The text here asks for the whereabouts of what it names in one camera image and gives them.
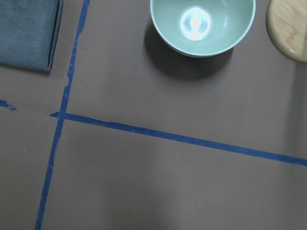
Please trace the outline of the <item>wooden mug tree stand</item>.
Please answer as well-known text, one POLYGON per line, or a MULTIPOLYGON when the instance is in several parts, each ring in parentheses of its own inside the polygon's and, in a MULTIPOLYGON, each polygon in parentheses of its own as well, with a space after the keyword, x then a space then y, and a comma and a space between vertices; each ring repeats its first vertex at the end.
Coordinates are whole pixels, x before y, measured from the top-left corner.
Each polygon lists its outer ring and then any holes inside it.
POLYGON ((307 61, 307 2, 271 0, 266 25, 276 47, 289 58, 307 61))

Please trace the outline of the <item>folded grey cloth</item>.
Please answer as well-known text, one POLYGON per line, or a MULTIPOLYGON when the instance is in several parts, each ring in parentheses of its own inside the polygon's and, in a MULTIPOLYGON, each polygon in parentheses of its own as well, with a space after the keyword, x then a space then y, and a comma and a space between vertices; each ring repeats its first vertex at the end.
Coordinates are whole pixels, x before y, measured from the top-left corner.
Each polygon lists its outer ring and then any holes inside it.
POLYGON ((59 33, 62 0, 0 2, 0 62, 49 72, 59 33))

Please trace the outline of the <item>mint green bowl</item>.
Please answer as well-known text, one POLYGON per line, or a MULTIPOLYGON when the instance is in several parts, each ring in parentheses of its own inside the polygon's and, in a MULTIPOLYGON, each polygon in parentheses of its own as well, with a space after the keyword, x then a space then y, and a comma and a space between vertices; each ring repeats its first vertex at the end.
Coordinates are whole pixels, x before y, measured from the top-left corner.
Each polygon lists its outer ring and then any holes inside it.
POLYGON ((207 58, 235 47, 249 32, 255 0, 152 0, 150 13, 161 39, 174 51, 207 58))

